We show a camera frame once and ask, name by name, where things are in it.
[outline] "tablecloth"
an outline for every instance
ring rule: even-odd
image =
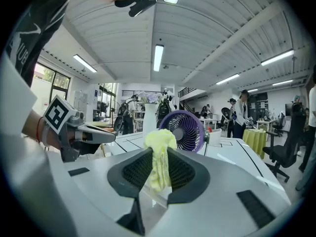
[[[266,146],[267,134],[264,130],[246,129],[242,140],[258,155],[261,159],[265,157],[263,147]]]

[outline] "yellow towel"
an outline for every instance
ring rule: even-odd
[[[153,149],[153,170],[149,182],[155,192],[160,192],[166,186],[171,186],[167,148],[177,148],[176,138],[166,129],[152,131],[146,136],[144,146],[145,149]]]

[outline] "white corrugated ceiling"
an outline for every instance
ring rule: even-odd
[[[269,16],[271,8],[277,11]],[[84,75],[91,82],[252,89],[285,79],[303,82],[314,62],[309,35],[279,0],[179,0],[177,4],[158,0],[155,8],[135,18],[128,16],[128,8],[116,8],[104,0],[71,0],[65,20],[77,46],[67,42],[62,32],[45,50],[78,71],[82,66],[72,56],[81,53],[98,70]],[[228,44],[235,37],[238,41]],[[156,44],[165,46],[159,72],[152,71]],[[209,61],[222,47],[225,51]],[[267,67],[260,65],[292,48],[294,61],[289,57]],[[234,74],[240,77],[229,85],[215,84]]]

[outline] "red object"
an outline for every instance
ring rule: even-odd
[[[38,142],[40,143],[40,139],[39,139],[39,125],[40,125],[40,120],[42,119],[43,117],[40,117],[39,118],[39,121],[38,121],[38,125],[36,127],[36,139],[38,140]]]

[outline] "white vase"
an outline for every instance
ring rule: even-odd
[[[156,121],[156,110],[157,104],[145,104],[145,116],[143,121],[143,138],[145,138],[147,134],[156,130],[157,121]]]

